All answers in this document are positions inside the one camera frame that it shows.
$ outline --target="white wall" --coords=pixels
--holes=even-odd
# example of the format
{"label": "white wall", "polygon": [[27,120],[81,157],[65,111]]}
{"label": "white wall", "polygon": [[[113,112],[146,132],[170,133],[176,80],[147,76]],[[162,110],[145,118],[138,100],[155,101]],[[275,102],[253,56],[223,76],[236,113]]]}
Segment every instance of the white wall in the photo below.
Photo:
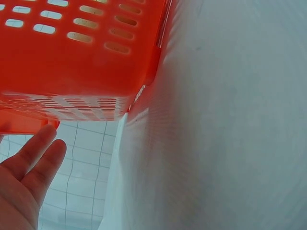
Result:
{"label": "white wall", "polygon": [[173,2],[123,131],[121,229],[306,229],[307,2]]}

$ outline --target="human hand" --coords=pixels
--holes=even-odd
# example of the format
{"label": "human hand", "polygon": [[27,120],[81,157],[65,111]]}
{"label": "human hand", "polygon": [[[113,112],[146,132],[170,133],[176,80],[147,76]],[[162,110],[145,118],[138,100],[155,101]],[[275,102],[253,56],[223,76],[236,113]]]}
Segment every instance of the human hand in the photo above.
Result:
{"label": "human hand", "polygon": [[55,136],[53,126],[43,127],[15,156],[0,164],[0,230],[37,229],[47,189],[66,153],[64,141],[51,144]]}

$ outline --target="white surface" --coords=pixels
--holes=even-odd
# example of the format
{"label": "white surface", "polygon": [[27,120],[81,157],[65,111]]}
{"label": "white surface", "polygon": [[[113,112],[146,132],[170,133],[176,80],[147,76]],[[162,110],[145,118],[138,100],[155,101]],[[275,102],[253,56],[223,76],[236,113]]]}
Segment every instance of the white surface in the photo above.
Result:
{"label": "white surface", "polygon": [[126,123],[127,114],[120,120],[118,124],[117,134],[115,138],[114,151],[110,167],[108,186],[106,191],[106,202],[104,219],[98,230],[121,230],[123,229],[123,212],[124,188],[123,175],[119,162],[119,147],[122,138],[122,132]]}
{"label": "white surface", "polygon": [[307,229],[307,1],[178,2],[158,76],[124,127],[114,221]]}
{"label": "white surface", "polygon": [[[62,122],[56,138],[67,143],[64,162],[47,192],[39,230],[96,230],[104,216],[106,187],[118,122]],[[0,161],[31,136],[6,136]]]}

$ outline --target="orange plastic basket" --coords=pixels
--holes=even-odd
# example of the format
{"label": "orange plastic basket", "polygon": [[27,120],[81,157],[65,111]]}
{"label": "orange plastic basket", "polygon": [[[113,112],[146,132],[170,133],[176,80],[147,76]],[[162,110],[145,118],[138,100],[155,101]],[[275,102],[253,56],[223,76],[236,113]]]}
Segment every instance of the orange plastic basket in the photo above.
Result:
{"label": "orange plastic basket", "polygon": [[0,0],[0,132],[117,120],[160,57],[167,0]]}

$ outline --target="tiled wall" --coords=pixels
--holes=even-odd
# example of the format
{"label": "tiled wall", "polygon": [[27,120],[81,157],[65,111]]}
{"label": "tiled wall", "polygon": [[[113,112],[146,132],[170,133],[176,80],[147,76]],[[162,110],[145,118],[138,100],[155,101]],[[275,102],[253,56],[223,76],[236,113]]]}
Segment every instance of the tiled wall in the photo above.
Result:
{"label": "tiled wall", "polygon": [[[40,212],[39,230],[96,230],[103,219],[106,185],[117,122],[62,122],[57,138],[67,153]],[[6,136],[0,161],[14,155],[30,135]]]}

